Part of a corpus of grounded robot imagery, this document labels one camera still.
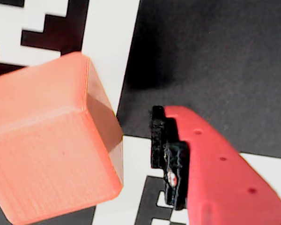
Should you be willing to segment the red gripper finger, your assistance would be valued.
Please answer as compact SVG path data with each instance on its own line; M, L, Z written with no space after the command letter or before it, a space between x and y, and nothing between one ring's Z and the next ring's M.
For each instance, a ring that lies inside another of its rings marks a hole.
M192 225L281 225L281 199L206 120L184 106L151 110L151 167L165 202Z

